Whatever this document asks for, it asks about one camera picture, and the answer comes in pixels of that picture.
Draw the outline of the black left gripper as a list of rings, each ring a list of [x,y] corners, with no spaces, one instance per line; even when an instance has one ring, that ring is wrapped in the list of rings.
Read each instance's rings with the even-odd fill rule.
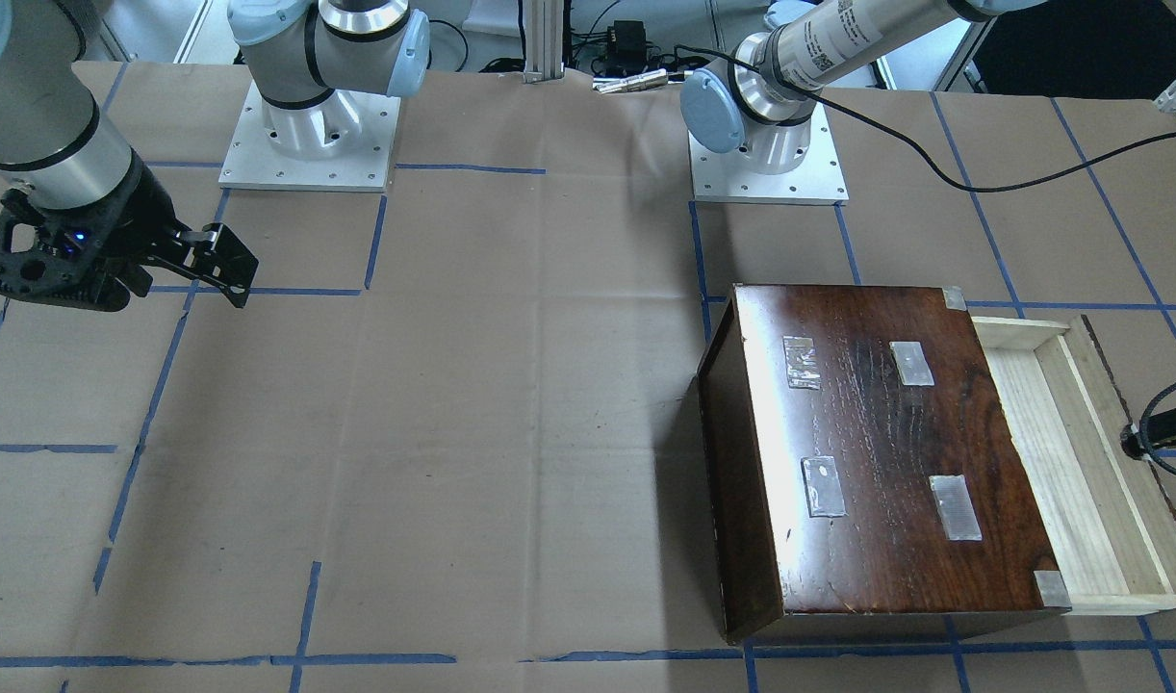
[[[1132,424],[1120,431],[1125,457],[1140,459],[1150,449],[1176,449],[1176,408],[1148,417],[1147,424]]]

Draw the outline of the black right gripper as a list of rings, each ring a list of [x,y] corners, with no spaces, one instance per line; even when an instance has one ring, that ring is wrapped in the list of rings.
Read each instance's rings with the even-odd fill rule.
[[[13,301],[121,311],[148,294],[148,265],[206,284],[238,308],[250,295],[258,258],[227,224],[180,222],[138,154],[116,188],[76,209],[44,209],[20,189],[0,204],[0,295]]]

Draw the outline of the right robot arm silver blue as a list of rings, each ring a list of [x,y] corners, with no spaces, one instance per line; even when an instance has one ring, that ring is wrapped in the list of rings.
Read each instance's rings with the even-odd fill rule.
[[[0,295],[116,312],[168,269],[249,298],[258,258],[227,227],[180,222],[169,193],[74,73],[86,56],[195,56],[226,13],[216,56],[238,51],[263,136],[290,161],[365,135],[355,93],[413,96],[429,18],[408,1],[0,1]]]

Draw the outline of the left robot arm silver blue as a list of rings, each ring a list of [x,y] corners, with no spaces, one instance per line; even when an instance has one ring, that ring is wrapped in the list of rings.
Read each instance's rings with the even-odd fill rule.
[[[676,44],[675,53],[714,58],[684,78],[681,115],[694,140],[717,154],[730,154],[739,153],[742,146],[754,148],[754,132],[773,136],[794,133],[799,138],[799,128],[809,127],[816,106],[822,105],[896,138],[946,185],[971,194],[1018,192],[1050,184],[1142,146],[1176,140],[1176,132],[1163,133],[1023,184],[974,186],[946,174],[931,154],[906,133],[821,95],[826,84],[930,34],[954,18],[984,24],[1042,4],[1047,1],[821,1],[790,22],[748,38],[729,53]],[[1176,382],[1152,397],[1137,420],[1120,431],[1120,445],[1125,457],[1145,459],[1176,477],[1176,468],[1161,457],[1164,449],[1176,449],[1176,408],[1157,412],[1162,400],[1174,392]]]

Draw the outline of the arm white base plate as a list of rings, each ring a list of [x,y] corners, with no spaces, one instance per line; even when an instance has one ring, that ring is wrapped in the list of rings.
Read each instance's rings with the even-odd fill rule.
[[[794,127],[748,127],[748,140],[715,153],[688,136],[693,200],[721,204],[847,204],[848,186],[826,107]]]
[[[385,193],[402,98],[338,89],[307,109],[280,109],[255,85],[223,154],[226,189]]]

